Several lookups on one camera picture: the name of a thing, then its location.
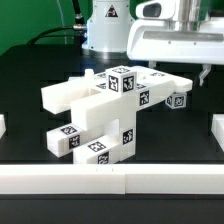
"white edge barrier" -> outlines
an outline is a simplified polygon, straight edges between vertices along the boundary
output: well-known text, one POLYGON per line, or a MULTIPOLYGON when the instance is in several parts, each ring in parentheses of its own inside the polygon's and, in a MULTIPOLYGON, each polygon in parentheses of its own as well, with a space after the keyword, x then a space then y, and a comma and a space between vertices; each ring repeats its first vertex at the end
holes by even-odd
POLYGON ((223 165, 1 165, 0 194, 224 194, 223 165))

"green background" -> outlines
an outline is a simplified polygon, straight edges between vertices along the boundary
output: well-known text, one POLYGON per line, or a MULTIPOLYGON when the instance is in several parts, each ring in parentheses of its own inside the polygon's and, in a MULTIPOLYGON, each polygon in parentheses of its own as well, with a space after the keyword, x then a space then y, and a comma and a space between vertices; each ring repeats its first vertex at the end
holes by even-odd
MULTIPOLYGON (((92 0, 79 0, 83 16, 92 13, 92 0)), ((144 0, 130 0, 131 14, 144 0)), ((65 25, 73 25, 74 11, 71 0, 60 0, 65 25)), ((212 9, 224 9, 223 0, 212 0, 212 9)), ((25 44, 39 33, 62 26, 57 0, 0 0, 0 55, 14 45, 25 44)), ((48 38, 38 43, 64 43, 63 38, 48 38)))

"black table surface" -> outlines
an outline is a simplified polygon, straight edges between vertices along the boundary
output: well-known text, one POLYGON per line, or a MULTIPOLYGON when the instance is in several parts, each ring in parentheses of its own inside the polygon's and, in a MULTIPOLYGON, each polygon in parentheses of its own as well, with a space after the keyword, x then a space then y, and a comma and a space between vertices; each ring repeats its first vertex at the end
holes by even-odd
MULTIPOLYGON (((57 158, 46 148, 46 131, 70 123, 70 111, 53 115, 44 110, 40 89, 82 76, 86 68, 98 73, 117 65, 147 64, 81 56, 75 45, 21 45, 5 52, 0 57, 0 114, 5 115, 7 131, 0 139, 0 164, 72 164, 72 154, 57 158)), ((211 133, 212 115, 224 113, 224 66, 213 66, 203 87, 198 86, 200 65, 158 63, 156 69, 194 81, 187 107, 171 110, 162 102, 137 112, 136 155, 122 163, 224 164, 224 152, 211 133)), ((21 220, 18 223, 222 223, 222 199, 217 195, 2 195, 0 219, 5 223, 13 223, 15 217, 21 220)))

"white robot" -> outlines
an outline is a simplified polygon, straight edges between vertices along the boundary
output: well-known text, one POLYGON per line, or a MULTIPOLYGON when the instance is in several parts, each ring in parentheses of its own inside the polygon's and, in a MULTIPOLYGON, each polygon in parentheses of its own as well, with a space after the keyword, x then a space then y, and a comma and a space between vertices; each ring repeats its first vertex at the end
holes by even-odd
POLYGON ((83 53, 104 59, 127 57, 128 35, 133 22, 130 0, 94 0, 83 53))
POLYGON ((127 55, 133 60, 224 64, 224 18, 209 17, 209 0, 153 0, 139 4, 127 55))

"metal bracket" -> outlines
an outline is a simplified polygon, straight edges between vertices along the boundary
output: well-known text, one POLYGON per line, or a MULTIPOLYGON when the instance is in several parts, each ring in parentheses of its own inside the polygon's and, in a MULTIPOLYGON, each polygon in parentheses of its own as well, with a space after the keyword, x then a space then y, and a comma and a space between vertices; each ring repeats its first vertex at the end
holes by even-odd
POLYGON ((156 61, 149 61, 148 67, 152 68, 152 69, 155 68, 156 67, 156 61))
POLYGON ((199 80, 200 80, 200 86, 203 86, 205 77, 209 74, 211 71, 212 66, 209 64, 202 65, 202 72, 199 74, 199 80))

